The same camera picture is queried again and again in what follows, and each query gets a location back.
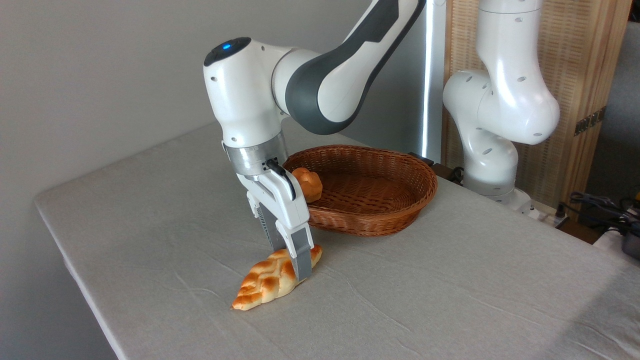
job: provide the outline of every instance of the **cable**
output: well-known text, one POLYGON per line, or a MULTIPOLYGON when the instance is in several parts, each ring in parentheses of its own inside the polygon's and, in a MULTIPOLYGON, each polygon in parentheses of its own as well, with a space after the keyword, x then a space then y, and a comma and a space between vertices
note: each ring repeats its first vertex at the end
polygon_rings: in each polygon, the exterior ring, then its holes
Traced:
POLYGON ((601 218, 594 217, 593 215, 587 214, 587 213, 585 213, 583 211, 580 211, 578 209, 572 208, 571 206, 567 205, 564 202, 560 202, 560 205, 564 206, 566 209, 569 209, 569 210, 573 211, 574 213, 576 213, 578 215, 582 215, 582 216, 584 216, 584 217, 586 217, 586 218, 588 218, 588 219, 590 219, 592 221, 600 222, 602 224, 608 225, 609 227, 615 227, 616 229, 624 230, 625 232, 632 231, 632 232, 635 233, 635 232, 640 231, 640 227, 639 226, 627 225, 627 224, 630 224, 629 222, 624 222, 622 224, 620 222, 611 222, 611 221, 608 221, 608 220, 604 220, 604 219, 601 219, 601 218))
POLYGON ((447 178, 447 180, 449 181, 457 181, 459 183, 462 183, 462 179, 464 178, 464 173, 465 168, 463 167, 454 167, 453 171, 451 172, 451 175, 447 178))

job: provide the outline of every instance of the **wicker basket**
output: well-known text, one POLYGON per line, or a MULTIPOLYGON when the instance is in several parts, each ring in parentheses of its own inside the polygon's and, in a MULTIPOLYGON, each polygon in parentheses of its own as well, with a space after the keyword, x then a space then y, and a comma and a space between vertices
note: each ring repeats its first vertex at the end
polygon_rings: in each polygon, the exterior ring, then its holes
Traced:
POLYGON ((421 160, 396 151, 329 145, 297 152, 284 163, 317 172, 320 200, 308 204, 309 225, 357 236, 383 236, 409 226, 433 199, 438 182, 421 160))

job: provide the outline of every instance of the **bread roll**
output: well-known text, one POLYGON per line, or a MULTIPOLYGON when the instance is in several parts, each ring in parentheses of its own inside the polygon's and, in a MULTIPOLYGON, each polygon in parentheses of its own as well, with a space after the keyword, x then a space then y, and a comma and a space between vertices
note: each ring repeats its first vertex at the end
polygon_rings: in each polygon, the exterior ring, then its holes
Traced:
MULTIPOLYGON (((311 249, 311 267, 315 266, 322 256, 322 247, 315 245, 311 249)), ((240 285, 240 291, 232 309, 249 310, 290 293, 299 282, 293 270, 289 251, 282 249, 269 255, 249 270, 240 285)))
POLYGON ((322 196, 322 182, 317 173, 299 167, 293 170, 291 174, 298 180, 306 202, 314 202, 320 199, 322 196))

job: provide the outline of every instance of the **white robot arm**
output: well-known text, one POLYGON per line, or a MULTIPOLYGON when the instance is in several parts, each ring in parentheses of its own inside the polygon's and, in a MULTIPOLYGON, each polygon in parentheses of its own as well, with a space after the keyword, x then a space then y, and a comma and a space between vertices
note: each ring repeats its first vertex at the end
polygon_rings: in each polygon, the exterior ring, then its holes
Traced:
POLYGON ((280 164, 287 159, 281 121, 336 133, 355 118, 369 86, 426 0, 373 0, 336 49, 317 54, 243 37, 215 47, 204 62, 223 146, 248 190, 274 250, 289 250, 299 281, 311 274, 314 246, 300 185, 280 164))
POLYGON ((518 153, 511 141, 535 145, 556 128, 559 106, 538 65, 542 0, 480 0, 476 49, 488 71, 455 73, 444 104, 463 143, 463 184, 529 214, 531 199, 515 188, 518 153))

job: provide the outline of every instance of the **black cable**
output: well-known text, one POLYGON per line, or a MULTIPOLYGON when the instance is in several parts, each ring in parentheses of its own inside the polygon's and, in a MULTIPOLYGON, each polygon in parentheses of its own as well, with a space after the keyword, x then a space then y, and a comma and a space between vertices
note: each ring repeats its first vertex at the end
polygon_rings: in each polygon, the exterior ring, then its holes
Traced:
POLYGON ((293 199, 291 200, 296 200, 296 189, 293 186, 291 179, 289 179, 289 176, 287 176, 287 171, 284 169, 284 167, 281 167, 280 165, 278 165, 277 162, 275 162, 272 159, 267 160, 266 165, 268 168, 275 171, 276 174, 284 177, 284 179, 289 183, 289 187, 291 188, 291 194, 293 195, 293 199))
POLYGON ((449 181, 457 181, 459 183, 462 183, 462 179, 464 178, 464 173, 465 168, 463 167, 454 167, 453 171, 451 172, 451 175, 447 178, 447 180, 449 181))
POLYGON ((588 219, 590 219, 592 221, 600 222, 602 224, 609 225, 609 227, 615 227, 617 229, 624 230, 624 231, 633 231, 633 232, 640 231, 640 228, 638 226, 636 226, 636 225, 627 226, 627 225, 620 224, 618 222, 611 222, 611 221, 608 221, 608 220, 597 218, 597 217, 589 215, 589 214, 587 214, 587 213, 585 213, 583 211, 580 211, 578 209, 572 208, 571 206, 567 205, 567 203, 564 203, 564 202, 560 202, 560 205, 562 205, 566 209, 569 209, 569 210, 573 211, 574 213, 576 213, 578 215, 582 215, 582 216, 584 216, 584 217, 586 217, 586 218, 588 218, 588 219))

